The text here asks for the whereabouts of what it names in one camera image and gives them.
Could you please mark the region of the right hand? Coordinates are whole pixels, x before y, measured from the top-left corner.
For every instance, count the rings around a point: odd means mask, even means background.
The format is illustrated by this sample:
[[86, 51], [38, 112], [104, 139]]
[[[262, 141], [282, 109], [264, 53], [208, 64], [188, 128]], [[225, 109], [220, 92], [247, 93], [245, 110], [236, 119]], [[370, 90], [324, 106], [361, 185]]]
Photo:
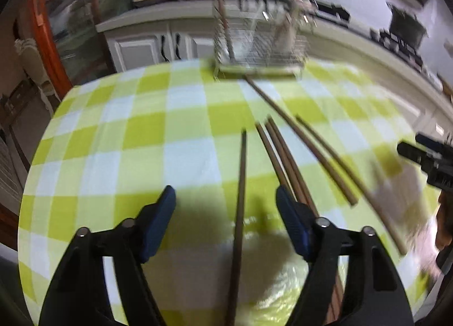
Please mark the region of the right hand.
[[435, 245], [443, 250], [452, 244], [452, 194], [442, 191], [439, 196], [439, 210], [436, 215], [437, 233]]

